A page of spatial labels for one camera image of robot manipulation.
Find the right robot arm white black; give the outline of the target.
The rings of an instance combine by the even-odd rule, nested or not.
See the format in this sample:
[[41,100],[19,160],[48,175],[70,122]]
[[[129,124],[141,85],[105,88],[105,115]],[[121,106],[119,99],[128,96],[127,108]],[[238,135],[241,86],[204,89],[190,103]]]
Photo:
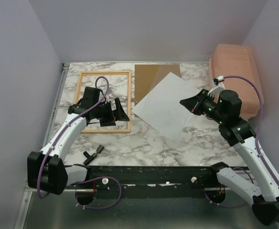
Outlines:
[[257,184],[246,181],[227,166],[206,175],[212,187],[225,185],[237,193],[252,208],[255,217],[265,226],[279,221],[279,173],[264,153],[258,135],[240,117],[242,101],[238,94],[223,90],[218,101],[203,89],[180,104],[194,115],[206,115],[219,124],[221,136],[242,157]]

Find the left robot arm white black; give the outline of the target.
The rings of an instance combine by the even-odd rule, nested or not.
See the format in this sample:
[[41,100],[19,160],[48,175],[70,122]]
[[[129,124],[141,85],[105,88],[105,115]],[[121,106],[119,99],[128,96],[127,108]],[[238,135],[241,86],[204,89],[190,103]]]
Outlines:
[[115,109],[102,90],[86,87],[83,97],[68,108],[68,115],[52,140],[39,152],[27,157],[28,186],[39,191],[60,195],[74,183],[81,188],[92,185],[92,176],[84,165],[65,166],[64,160],[80,133],[96,119],[101,127],[115,126],[117,121],[129,121],[120,99],[115,98]]

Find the light wooden picture frame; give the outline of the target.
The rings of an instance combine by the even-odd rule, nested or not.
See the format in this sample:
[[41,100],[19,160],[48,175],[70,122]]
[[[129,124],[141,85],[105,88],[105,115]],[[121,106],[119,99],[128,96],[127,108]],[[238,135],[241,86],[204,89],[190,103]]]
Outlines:
[[[131,118],[131,71],[82,71],[79,74],[75,102],[80,98],[81,86],[84,76],[125,75],[128,79],[127,114]],[[81,134],[128,134],[131,132],[131,121],[127,122],[126,129],[84,129]]]

